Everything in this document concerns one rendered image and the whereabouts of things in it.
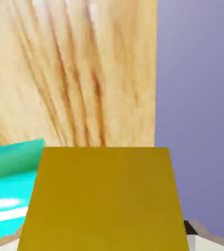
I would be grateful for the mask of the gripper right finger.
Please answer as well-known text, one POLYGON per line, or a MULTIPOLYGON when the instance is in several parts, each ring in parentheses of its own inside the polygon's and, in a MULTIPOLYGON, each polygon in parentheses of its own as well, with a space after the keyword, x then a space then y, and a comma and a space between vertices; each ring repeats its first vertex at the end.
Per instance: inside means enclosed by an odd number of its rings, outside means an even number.
POLYGON ((189 251, 224 251, 224 238, 213 235, 198 221, 184 220, 189 251))

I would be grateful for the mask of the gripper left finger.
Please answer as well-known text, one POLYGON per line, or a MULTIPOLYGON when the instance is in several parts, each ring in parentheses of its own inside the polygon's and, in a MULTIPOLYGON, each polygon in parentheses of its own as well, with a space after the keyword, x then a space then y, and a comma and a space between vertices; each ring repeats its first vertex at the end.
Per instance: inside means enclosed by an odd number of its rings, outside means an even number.
POLYGON ((14 234, 0 238, 0 251, 17 251, 21 232, 22 227, 20 227, 14 234))

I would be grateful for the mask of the small yellow cube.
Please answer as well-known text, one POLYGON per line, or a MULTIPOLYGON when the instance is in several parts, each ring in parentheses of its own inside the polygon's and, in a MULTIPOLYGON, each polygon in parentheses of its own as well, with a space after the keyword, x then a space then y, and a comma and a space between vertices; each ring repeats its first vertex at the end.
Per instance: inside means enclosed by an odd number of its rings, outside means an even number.
POLYGON ((17 251, 189 251, 169 150, 44 148, 17 251))

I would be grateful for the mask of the large teal box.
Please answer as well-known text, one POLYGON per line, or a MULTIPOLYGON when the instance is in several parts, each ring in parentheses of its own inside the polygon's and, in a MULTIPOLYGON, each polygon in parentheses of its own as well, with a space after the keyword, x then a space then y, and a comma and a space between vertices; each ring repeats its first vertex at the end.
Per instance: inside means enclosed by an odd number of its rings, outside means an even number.
POLYGON ((44 140, 0 146, 0 238, 24 223, 44 140))

